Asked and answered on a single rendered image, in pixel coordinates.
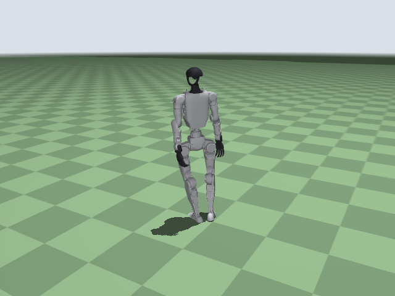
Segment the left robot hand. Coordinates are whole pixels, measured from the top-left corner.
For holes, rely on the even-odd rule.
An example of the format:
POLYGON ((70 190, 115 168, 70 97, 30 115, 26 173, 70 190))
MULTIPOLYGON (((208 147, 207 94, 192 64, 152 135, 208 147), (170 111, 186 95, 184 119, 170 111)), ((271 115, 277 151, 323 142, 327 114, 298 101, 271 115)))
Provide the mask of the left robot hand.
POLYGON ((177 145, 178 150, 175 150, 177 153, 177 161, 179 162, 179 165, 182 167, 187 167, 188 165, 184 162, 183 156, 181 154, 182 148, 181 145, 177 145))

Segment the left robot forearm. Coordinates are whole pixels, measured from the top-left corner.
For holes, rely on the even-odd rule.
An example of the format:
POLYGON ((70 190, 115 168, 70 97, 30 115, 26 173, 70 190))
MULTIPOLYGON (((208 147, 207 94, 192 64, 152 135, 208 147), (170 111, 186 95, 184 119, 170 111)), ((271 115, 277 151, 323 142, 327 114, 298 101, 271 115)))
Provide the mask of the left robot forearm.
MULTIPOLYGON (((174 142, 173 148, 175 150, 178 150, 177 145, 181 145, 181 129, 178 128, 176 120, 172 120, 171 125, 172 125, 172 129, 173 129, 173 142, 174 142)), ((182 148, 182 145, 181 145, 181 148, 182 148)))

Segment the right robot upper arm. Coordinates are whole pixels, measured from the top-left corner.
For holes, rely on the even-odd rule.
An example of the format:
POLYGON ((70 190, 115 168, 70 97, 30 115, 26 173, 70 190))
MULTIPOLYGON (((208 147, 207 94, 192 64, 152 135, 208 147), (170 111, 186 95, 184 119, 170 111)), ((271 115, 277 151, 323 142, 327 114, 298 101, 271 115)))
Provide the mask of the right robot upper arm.
POLYGON ((209 115, 211 121, 219 120, 218 115, 218 105, 217 105, 217 95, 214 92, 208 91, 209 93, 209 106, 212 114, 209 115))

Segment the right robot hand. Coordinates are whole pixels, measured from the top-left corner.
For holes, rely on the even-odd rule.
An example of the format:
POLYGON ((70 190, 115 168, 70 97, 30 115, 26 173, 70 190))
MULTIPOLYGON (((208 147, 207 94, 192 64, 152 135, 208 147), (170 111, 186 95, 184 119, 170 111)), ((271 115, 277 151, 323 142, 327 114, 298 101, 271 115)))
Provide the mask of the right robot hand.
POLYGON ((217 156, 217 154, 218 154, 218 156, 217 157, 223 157, 224 156, 224 146, 223 146, 223 144, 222 144, 222 135, 220 136, 220 141, 217 141, 217 140, 215 140, 215 145, 216 145, 216 154, 215 154, 215 156, 217 156), (223 152, 223 154, 222 154, 222 152, 223 152))

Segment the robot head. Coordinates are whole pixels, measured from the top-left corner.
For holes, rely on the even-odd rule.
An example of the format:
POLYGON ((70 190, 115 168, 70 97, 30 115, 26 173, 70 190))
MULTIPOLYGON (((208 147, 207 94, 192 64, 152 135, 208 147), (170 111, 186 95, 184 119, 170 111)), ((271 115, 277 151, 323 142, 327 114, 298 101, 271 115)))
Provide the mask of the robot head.
POLYGON ((187 81, 188 81, 188 84, 191 86, 191 91, 190 91, 190 93, 197 94, 197 93, 202 93, 202 92, 203 92, 203 91, 201 91, 201 90, 199 89, 199 84, 198 84, 198 81, 199 81, 199 77, 200 77, 200 76, 203 76, 202 71, 201 71, 200 68, 191 67, 191 68, 189 68, 189 69, 186 71, 187 81), (191 84, 191 83, 189 82, 189 77, 193 77, 193 79, 197 79, 196 82, 195 82, 194 84, 191 84))

